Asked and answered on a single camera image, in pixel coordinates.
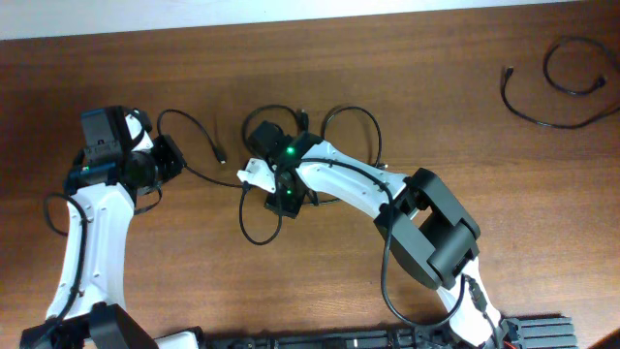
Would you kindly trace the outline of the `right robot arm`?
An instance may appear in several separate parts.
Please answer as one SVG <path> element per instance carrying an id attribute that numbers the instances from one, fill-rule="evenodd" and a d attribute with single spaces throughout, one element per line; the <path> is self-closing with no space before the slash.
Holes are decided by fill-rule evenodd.
<path id="1" fill-rule="evenodd" d="M 266 192 L 265 208 L 294 219 L 304 204 L 315 206 L 328 194 L 360 210 L 382 236 L 382 264 L 396 260 L 439 295 L 448 313 L 426 330 L 448 327 L 472 347 L 503 347 L 502 316 L 481 282 L 481 229 L 436 174 L 424 168 L 412 175 L 391 173 L 343 154 L 317 135 L 303 131 L 292 137 L 268 121 L 242 135 L 254 156 L 237 176 L 245 189 Z"/>

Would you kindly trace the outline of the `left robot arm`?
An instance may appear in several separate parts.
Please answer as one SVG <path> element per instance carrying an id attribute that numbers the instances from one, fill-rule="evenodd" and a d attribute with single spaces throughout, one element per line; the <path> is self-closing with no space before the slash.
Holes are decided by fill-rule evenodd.
<path id="1" fill-rule="evenodd" d="M 200 333 L 151 337 L 127 312 L 124 298 L 126 237 L 139 214 L 139 196 L 159 193 L 185 166 L 168 135 L 150 139 L 144 111 L 122 106 L 80 117 L 81 149 L 58 198 L 70 226 L 63 268 L 45 322 L 23 331 L 22 348 L 198 348 Z"/>

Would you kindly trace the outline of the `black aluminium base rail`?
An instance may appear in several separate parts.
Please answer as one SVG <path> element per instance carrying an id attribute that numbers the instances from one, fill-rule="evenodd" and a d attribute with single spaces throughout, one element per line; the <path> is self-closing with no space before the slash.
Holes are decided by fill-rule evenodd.
<path id="1" fill-rule="evenodd" d="M 482 349 L 577 349 L 570 317 L 505 318 L 497 335 L 480 345 Z M 308 335 L 262 335 L 214 337 L 199 335 L 198 346 L 206 349 L 431 349 L 468 348 L 448 330 L 432 332 L 406 328 L 376 331 L 312 333 Z"/>

